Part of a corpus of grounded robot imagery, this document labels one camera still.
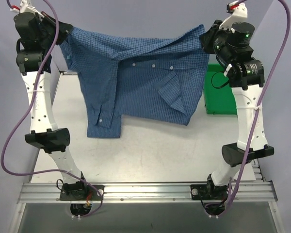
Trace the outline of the aluminium front frame rail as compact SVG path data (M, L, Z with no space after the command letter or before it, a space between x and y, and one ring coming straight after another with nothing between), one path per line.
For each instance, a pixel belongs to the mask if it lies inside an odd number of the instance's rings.
M189 203L190 183L106 183L103 203ZM235 202L277 201L271 182L243 182L237 189ZM61 192L53 183L26 183L18 203L86 203L87 200L61 201Z

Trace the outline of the blue checkered long sleeve shirt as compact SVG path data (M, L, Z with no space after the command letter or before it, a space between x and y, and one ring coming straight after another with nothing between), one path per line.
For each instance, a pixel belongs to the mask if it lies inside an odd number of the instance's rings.
M170 39L74 28L60 48L77 73L89 138L119 138L122 116L187 125L202 96L209 55L199 25Z

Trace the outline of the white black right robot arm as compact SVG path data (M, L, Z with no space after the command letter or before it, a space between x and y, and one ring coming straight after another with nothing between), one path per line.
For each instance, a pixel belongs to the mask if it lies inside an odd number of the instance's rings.
M264 67L255 59L249 43L255 27L247 22L235 22L223 29L221 20L200 36L204 52L214 54L224 68L227 85L235 99L238 120L238 140L222 146L223 162L208 176L205 192L215 199L227 192L230 178L251 161L272 156L274 147L264 133L262 105L259 98L264 90Z

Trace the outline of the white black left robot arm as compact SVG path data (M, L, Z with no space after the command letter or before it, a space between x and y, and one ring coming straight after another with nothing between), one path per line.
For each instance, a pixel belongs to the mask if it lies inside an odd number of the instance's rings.
M41 17L37 13L20 13L14 17L14 22L20 35L16 43L16 63L31 106L30 133L25 135L25 141L54 160L63 177L62 192L82 200L88 195L88 187L68 149L69 130L58 128L55 122L50 96L51 57L47 56L51 45L62 44L73 26L56 23L46 13Z

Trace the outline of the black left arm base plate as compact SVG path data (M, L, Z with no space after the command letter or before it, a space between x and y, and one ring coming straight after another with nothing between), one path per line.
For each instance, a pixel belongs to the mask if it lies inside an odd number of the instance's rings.
M102 197L88 185L84 186L80 183L65 183L59 199L61 201L77 201L77 200L102 200Z

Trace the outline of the green plastic bin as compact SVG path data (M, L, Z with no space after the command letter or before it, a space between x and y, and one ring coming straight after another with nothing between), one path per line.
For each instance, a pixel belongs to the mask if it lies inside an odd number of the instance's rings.
M204 79L203 95L209 115L236 115L236 103L228 78L219 64L209 64Z

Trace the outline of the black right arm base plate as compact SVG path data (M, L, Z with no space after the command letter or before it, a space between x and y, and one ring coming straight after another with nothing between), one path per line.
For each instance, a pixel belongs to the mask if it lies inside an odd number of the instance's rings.
M191 199L193 200L220 200L223 201L228 197L228 187L211 186L207 184L190 185Z

